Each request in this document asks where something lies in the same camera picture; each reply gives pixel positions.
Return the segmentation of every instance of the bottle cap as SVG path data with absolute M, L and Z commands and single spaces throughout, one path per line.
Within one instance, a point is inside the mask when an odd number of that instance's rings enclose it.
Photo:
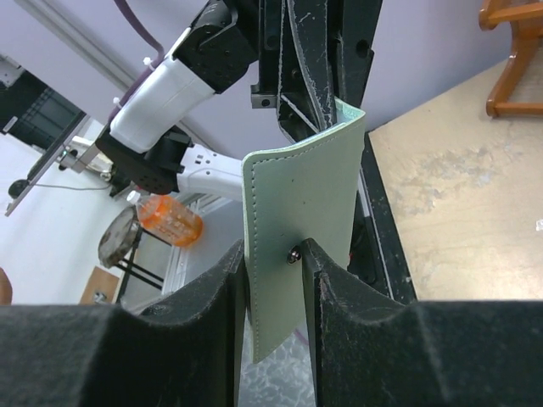
M 139 198 L 141 196 L 142 194 L 139 193 L 138 191 L 132 191 L 128 194 L 128 196 L 126 197 L 126 200 L 130 202 L 132 205 L 135 205 L 137 204 L 137 201 L 139 201 Z
M 122 106 L 120 105 L 120 98 L 113 98 L 113 104 L 117 106 L 117 108 L 122 109 Z

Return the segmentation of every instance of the metal screw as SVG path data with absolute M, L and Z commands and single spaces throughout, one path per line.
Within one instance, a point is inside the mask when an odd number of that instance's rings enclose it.
M 301 74 L 300 74 L 299 70 L 297 70 L 297 69 L 292 70 L 291 75 L 292 75 L 292 79 L 294 79 L 295 81 L 297 81 L 299 78 L 301 78 Z
M 297 261 L 300 261 L 302 259 L 302 253 L 299 250 L 299 246 L 294 246 L 290 249 L 287 256 L 287 263 L 290 265 L 293 265 Z
M 102 171 L 102 172 L 100 173 L 100 178 L 102 178 L 102 179 L 103 179 L 104 181 L 106 181 L 106 182 L 110 182 L 112 177 L 113 177 L 113 176 L 112 176 L 111 173 L 108 172 L 108 171 Z
M 92 296 L 92 301 L 96 304 L 107 304 L 106 301 L 108 299 L 108 296 L 100 291 L 96 291 L 94 295 Z

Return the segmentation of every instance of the metal stool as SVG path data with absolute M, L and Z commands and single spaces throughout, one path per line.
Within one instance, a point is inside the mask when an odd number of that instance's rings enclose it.
M 100 243 L 98 244 L 98 258 L 104 267 L 108 269 L 117 267 L 123 270 L 128 276 L 134 276 L 138 280 L 162 290 L 164 278 L 157 276 L 134 262 L 136 250 L 139 247 L 143 233 L 169 244 L 142 228 L 137 220 L 135 207 L 130 206 L 123 209 L 113 222 L 111 222 L 111 225 L 109 225 L 100 239 Z M 126 278 L 123 279 L 120 286 L 120 293 L 124 291 L 127 283 L 128 280 Z

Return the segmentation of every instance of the white stitching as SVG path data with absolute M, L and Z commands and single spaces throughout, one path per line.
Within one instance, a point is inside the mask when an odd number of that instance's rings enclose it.
M 290 155 L 288 157 L 280 157 L 280 158 L 275 158 L 275 159 L 263 159 L 261 161 L 256 161 L 254 162 L 252 165 L 251 165 L 251 191 L 252 191 L 252 198 L 253 198 L 253 224 L 254 224 L 254 231 L 255 231 L 255 238 L 253 239 L 253 243 L 254 243 L 254 250 L 253 250 L 253 254 L 254 254 L 254 257 L 253 257 L 253 284 L 255 286 L 255 295 L 253 296 L 253 300 L 254 300 L 254 304 L 255 304 L 255 312 L 254 312 L 254 320 L 255 320 L 255 334 L 254 334 L 254 337 L 253 337 L 253 340 L 255 341 L 255 358 L 256 359 L 259 359 L 260 358 L 260 330 L 259 330 L 259 314 L 258 314 L 258 290 L 257 290 L 257 281 L 256 281 L 256 248 L 258 247 L 258 228 L 257 228 L 257 225 L 256 225 L 256 196 L 255 196 L 255 166 L 257 164 L 264 164 L 268 161 L 279 161 L 279 160 L 282 160 L 282 159 L 293 159 L 295 157 L 299 157 L 300 155 L 302 154 L 305 154 L 305 153 L 309 153 L 311 150 L 314 150 L 315 148 L 319 148 L 321 146 L 324 146 L 325 144 L 328 144 L 329 142 L 332 142 L 334 141 L 336 138 L 338 138 L 339 136 L 341 136 L 341 134 L 337 134 L 336 136 L 326 140 L 325 142 L 321 142 L 320 144 L 317 144 L 315 146 L 312 146 L 311 148 L 305 150 L 305 151 L 302 151 L 300 153 L 297 153 L 295 155 Z M 269 349 L 266 350 L 266 353 L 269 353 L 271 352 L 274 348 L 276 348 L 277 346 L 271 346 Z

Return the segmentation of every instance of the wooden chair leg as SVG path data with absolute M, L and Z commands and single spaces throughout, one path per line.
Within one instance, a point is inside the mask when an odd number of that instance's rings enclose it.
M 516 21 L 511 23 L 511 30 L 511 55 L 507 61 L 506 68 L 503 70 L 498 82 L 494 85 L 486 102 L 486 113 L 491 117 L 498 117 L 503 113 L 503 109 L 498 109 L 497 105 L 505 103 L 511 96 L 530 61 L 535 56 L 540 44 L 540 39 L 537 37 L 521 35 L 519 23 Z

